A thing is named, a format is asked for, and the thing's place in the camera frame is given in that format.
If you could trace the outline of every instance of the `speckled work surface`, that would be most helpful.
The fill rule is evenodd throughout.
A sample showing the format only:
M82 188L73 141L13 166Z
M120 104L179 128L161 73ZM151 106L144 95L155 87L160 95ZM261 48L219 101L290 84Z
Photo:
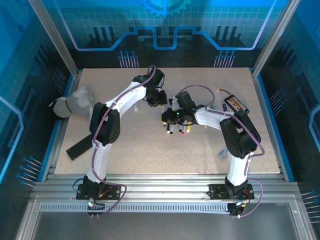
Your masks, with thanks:
M202 84L212 90L230 91L246 105L249 117L261 136L265 149L263 157L252 159L250 173L278 173L278 165L266 123L248 68L161 68L165 74L163 89L168 97L191 84ZM88 85L96 101L107 102L122 92L137 75L146 74L146 68L84 69L79 85ZM211 94L199 87L188 89L196 105L206 104ZM222 111L224 92L215 92L214 108ZM194 125L182 135L174 127L167 134L160 117L161 107L149 107L142 100L138 111L130 108L121 118L121 134L113 144L107 163L109 174L215 174L228 173L230 157L220 159L217 154L225 147L222 133L213 128ZM55 174L87 173L92 149L74 161L66 150L89 135L89 122L85 117L70 117L63 139Z

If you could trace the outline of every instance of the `black rectangular bar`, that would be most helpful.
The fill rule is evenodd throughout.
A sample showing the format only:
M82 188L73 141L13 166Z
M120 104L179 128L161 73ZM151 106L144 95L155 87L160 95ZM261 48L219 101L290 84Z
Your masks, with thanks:
M222 36L222 41L224 42L227 40L228 31L229 31L229 26L225 26L223 31L223 36Z
M290 48L291 43L288 43L288 45L286 46L285 50L283 51L284 54L286 54L286 52L288 51L288 49Z
M291 61L288 64L288 67L291 68L292 64L294 63L294 61L297 59L297 55L294 55L293 58L291 59Z
M93 27L93 31L94 31L94 35L95 35L95 40L97 43L99 43L101 41L100 39L100 35L99 35L99 32L98 32L98 28L96 28L95 26Z
M102 31L102 35L105 41L108 41L108 36L107 36L107 32L106 32L106 28L103 26L101 27L101 31Z
M220 35L220 31L221 31L221 26L218 26L216 29L216 32L215 32L215 36L214 36L215 40L218 40L219 35Z
M230 39L235 37L236 31L237 31L237 26L234 26L231 31Z
M44 46L43 46L42 44L40 44L40 48L42 49L42 51L43 51L43 53L46 55L46 57L47 57L48 59L50 59L50 58L49 58L49 53L47 52L47 50L44 48Z
M290 57L291 57L291 55L292 55L293 53L294 53L294 50L291 49L290 52L289 52L289 54L288 54L288 56L286 56L286 58L285 58L285 60L284 60L285 63L290 59Z
M71 160L75 160L92 147L92 138L93 136L90 134L66 151Z
M41 60L43 61L44 65L47 65L47 60L45 59L45 57L43 56L43 54L38 50L36 51L36 53L39 55L39 57L41 58Z
M114 28L113 28L112 26L110 26L110 27L109 27L109 31L110 31L110 35L111 35L112 42L114 43L114 42L116 41Z

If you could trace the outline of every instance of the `enclosure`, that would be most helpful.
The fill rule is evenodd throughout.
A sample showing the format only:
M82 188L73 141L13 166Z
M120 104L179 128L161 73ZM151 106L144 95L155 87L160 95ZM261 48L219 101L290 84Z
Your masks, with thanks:
M1 1L2 238L319 238L319 11L315 0ZM106 179L128 192L100 219L76 199L93 150L73 160L67 150L90 135L89 121L57 120L49 104L82 85L108 102L150 65L168 99L197 84L214 90L212 109L224 111L218 88L249 109L265 150L248 170L263 185L249 181L245 213L261 198L250 216L232 220L228 201L207 195L230 170L221 132L168 134L162 108L142 100L121 117L107 162ZM212 99L188 92L196 105Z

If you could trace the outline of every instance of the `gear logo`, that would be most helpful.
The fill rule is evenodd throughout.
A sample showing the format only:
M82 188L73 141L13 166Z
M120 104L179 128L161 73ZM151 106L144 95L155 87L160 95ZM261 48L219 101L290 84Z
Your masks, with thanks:
M5 6L12 18L19 24L23 25L29 17L28 0L2 0L1 5Z
M190 0L142 0L144 9L149 10L150 14L155 14L157 17L168 15L173 17L175 14L180 14L181 10L186 10L186 5L191 4Z

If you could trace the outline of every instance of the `robotic arm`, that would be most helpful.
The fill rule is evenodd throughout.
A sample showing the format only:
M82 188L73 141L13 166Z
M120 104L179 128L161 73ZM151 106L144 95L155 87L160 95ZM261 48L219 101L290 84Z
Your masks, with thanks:
M93 165L90 165L89 171L83 178L83 184L78 186L77 199L117 199L117 197L113 197L114 194L112 193L101 197L106 191L113 191L115 187L104 184L100 180L106 178L109 153L113 143L118 139L121 132L120 118L132 105L144 98L146 98L150 107L166 105L168 103L167 95L164 90L161 90L164 77L164 73L157 68L150 71L147 75L138 75L132 80L131 84L114 99L106 103L98 102L94 105L89 126L92 136L96 134L99 124L108 108L111 109L107 114L107 118L103 120L101 128L98 130L95 142L92 142ZM121 191L120 187L117 188L117 190L118 194L116 195L119 196Z
M161 90L164 74L159 69L154 70L153 77L152 74L150 72L144 76L136 76L131 84L117 97L106 103L98 102L95 104L89 127L92 135L96 134L95 142L92 142L92 165L83 178L83 184L78 186L76 199L119 199L121 188L104 184L101 180L106 178L108 156L113 143L118 139L121 132L121 116L134 103L144 98L151 107L168 104L167 95L164 90ZM182 125L187 121L192 124L207 125L222 131L226 147L232 155L230 171L225 178L225 184L209 185L207 194L211 200L234 199L232 202L236 203L231 203L233 205L230 206L229 211L232 215L241 214L243 209L240 209L239 206L241 205L239 204L243 203L244 200L254 199L252 186L248 184L247 173L250 163L249 156L257 149L257 145L248 133L241 128L241 125L231 117L226 116L225 112L206 109L204 105L196 106L186 91L177 94L175 99L172 102L170 101L170 105L172 108L169 107L161 116L163 122ZM246 126L258 142L261 141L257 130L245 111L228 114L234 115Z
M240 120L260 143L260 135L244 110L236 113L228 112L228 115L234 115ZM249 156L257 149L257 145L237 121L226 116L225 112L207 110L204 105L196 106L187 91L180 92L175 96L175 99L172 100L172 108L168 108L162 114L161 120L168 124L180 125L188 121L192 124L207 125L221 130L225 145L231 153L230 171L225 178L224 186L211 186L208 195L212 200L221 199L222 195L227 199L246 199L243 190L252 192L252 186L248 184L247 180L251 161Z

